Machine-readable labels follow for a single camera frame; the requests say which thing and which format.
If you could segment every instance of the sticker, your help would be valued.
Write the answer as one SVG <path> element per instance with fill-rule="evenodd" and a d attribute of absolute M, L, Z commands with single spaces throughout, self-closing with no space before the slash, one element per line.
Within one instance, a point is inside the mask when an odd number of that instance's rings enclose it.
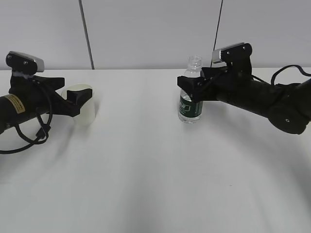
<path fill-rule="evenodd" d="M 194 103 L 180 97 L 179 112 L 181 115 L 189 118 L 194 118 L 202 113 L 203 102 Z"/>
<path fill-rule="evenodd" d="M 22 101 L 20 101 L 20 99 L 16 95 L 10 94 L 3 97 L 7 98 L 11 102 L 11 104 L 15 107 L 15 110 L 18 114 L 24 113 L 26 111 L 24 104 L 22 103 Z"/>

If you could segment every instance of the plastic bottle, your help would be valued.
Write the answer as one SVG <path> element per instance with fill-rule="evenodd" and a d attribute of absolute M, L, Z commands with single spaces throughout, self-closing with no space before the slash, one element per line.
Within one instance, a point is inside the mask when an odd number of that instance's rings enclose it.
<path fill-rule="evenodd" d="M 188 78 L 200 77 L 202 66 L 202 57 L 197 55 L 191 56 L 184 76 Z M 201 118 L 202 107 L 203 102 L 193 103 L 186 92 L 180 91 L 178 117 L 182 122 L 188 124 L 197 122 Z"/>

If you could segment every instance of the tabletop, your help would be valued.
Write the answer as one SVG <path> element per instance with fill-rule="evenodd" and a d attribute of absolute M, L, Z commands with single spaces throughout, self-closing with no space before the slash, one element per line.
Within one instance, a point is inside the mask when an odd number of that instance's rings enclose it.
<path fill-rule="evenodd" d="M 269 80 L 276 70 L 253 74 Z M 184 124 L 176 85 L 183 72 L 41 74 L 93 86 L 96 119 L 79 128 L 54 116 L 46 144 L 0 155 L 0 232 L 311 232 L 311 127 L 290 135 L 221 102 L 205 102 L 201 120 Z M 5 95 L 10 71 L 0 77 Z M 289 69 L 276 83 L 304 80 Z M 38 127 L 21 125 L 29 136 Z M 0 150 L 23 145 L 14 130 L 0 136 Z"/>

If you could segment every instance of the wall seam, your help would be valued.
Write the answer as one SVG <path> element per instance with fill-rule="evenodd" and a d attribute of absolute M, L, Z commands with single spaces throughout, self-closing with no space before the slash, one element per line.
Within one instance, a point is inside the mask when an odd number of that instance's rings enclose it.
<path fill-rule="evenodd" d="M 94 62 L 93 62 L 91 45 L 90 45 L 89 37 L 88 37 L 88 33 L 87 33 L 86 18 L 85 18 L 85 15 L 84 15 L 82 0 L 79 0 L 79 6 L 80 6 L 80 13 L 81 13 L 81 19 L 82 19 L 82 23 L 83 23 L 84 34 L 86 36 L 86 45 L 87 45 L 87 51 L 88 51 L 89 59 L 90 59 L 90 62 L 91 62 L 91 68 L 95 69 L 94 68 Z"/>

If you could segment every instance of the yellow label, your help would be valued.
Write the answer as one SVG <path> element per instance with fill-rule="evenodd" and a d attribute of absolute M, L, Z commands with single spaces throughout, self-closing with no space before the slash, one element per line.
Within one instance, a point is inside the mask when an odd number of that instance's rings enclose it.
<path fill-rule="evenodd" d="M 18 114 L 24 113 L 26 111 L 24 104 L 22 103 L 22 101 L 20 101 L 20 99 L 16 95 L 10 94 L 3 97 L 7 98 L 12 103 Z"/>

